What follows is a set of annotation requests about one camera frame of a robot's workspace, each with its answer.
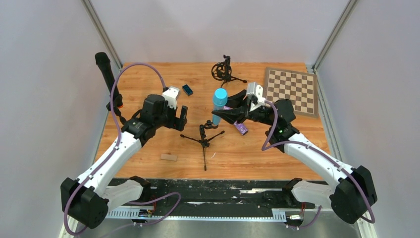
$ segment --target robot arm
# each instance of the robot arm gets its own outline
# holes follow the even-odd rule
[[[351,173],[351,176],[360,185],[370,205],[377,201],[373,180],[368,169],[363,166],[355,169],[336,160],[313,145],[291,124],[296,116],[293,113],[293,105],[290,100],[274,102],[273,105],[278,114],[276,123],[273,108],[265,105],[263,88],[256,83],[248,84],[247,90],[229,97],[226,105],[233,109],[216,110],[212,113],[230,124],[242,123],[246,119],[250,119],[270,125],[269,130],[274,126],[273,134],[269,138],[270,144],[279,143],[280,145],[276,146],[277,149],[302,161],[328,184],[322,185],[295,178],[285,187],[285,191],[290,192],[292,199],[332,208],[343,221],[353,224],[368,208],[357,186],[343,172],[345,170]]]
[[[184,130],[188,109],[182,106],[180,118],[175,116],[178,96],[179,89],[175,87],[169,87],[162,95],[149,95],[144,100],[143,108],[124,123],[121,128],[120,143],[117,145],[116,139],[107,151],[76,180],[66,178],[61,184],[63,211],[70,196],[80,185],[80,181],[87,177],[90,179],[77,192],[71,202],[68,215],[91,229],[104,220],[108,211],[118,206],[137,199],[148,201],[150,183],[142,178],[131,177],[121,185],[110,188],[107,186],[125,162],[156,134],[158,128],[165,126],[178,131]],[[114,149],[116,149],[114,154],[100,167]],[[98,169],[97,172],[91,175],[95,169]]]

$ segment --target blue bottle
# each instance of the blue bottle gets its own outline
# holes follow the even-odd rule
[[[213,95],[213,110],[221,110],[227,103],[227,92],[223,88],[219,88]],[[211,120],[214,125],[219,125],[220,117],[213,115]]]

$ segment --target black tripod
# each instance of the black tripod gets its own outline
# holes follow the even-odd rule
[[[200,125],[200,128],[199,128],[199,130],[200,130],[200,137],[201,137],[201,139],[200,139],[200,140],[196,140],[196,139],[194,139],[194,138],[191,138],[191,137],[185,136],[185,135],[183,135],[183,134],[181,134],[181,135],[180,135],[182,138],[187,138],[187,139],[190,139],[190,140],[194,140],[194,141],[197,141],[198,143],[200,143],[200,144],[201,144],[201,146],[202,146],[202,148],[203,148],[204,171],[206,171],[206,170],[207,170],[207,166],[206,166],[206,151],[205,151],[205,148],[210,146],[210,143],[209,143],[209,142],[210,142],[211,140],[213,140],[216,136],[218,136],[218,135],[222,135],[222,134],[224,133],[224,130],[223,130],[223,131],[221,131],[219,134],[217,134],[217,135],[215,135],[215,136],[211,137],[210,139],[205,139],[205,137],[206,137],[206,132],[205,132],[205,129],[216,129],[216,128],[218,128],[218,126],[213,126],[213,125],[212,125],[212,123],[211,123],[211,121],[210,121],[210,120],[208,120],[206,124],[204,124],[204,125]]]
[[[230,56],[223,55],[223,58],[225,59],[224,62],[219,62],[211,68],[211,75],[215,80],[223,81],[222,85],[220,87],[223,87],[223,85],[227,82],[233,81],[233,80],[239,80],[244,83],[247,83],[246,80],[232,77],[232,67],[230,66]]]

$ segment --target white wall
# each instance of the white wall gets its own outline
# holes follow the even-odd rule
[[[92,164],[109,95],[80,1],[0,3],[0,237],[57,237],[60,184]]]
[[[348,0],[92,0],[123,62],[314,63]]]
[[[319,71],[345,158],[372,172],[378,237],[418,237],[420,2],[361,0]]]

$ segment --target small blue box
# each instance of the small blue box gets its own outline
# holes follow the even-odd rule
[[[184,90],[184,92],[188,95],[191,96],[193,95],[193,90],[191,90],[191,88],[185,84],[184,86],[182,86],[182,89]]]

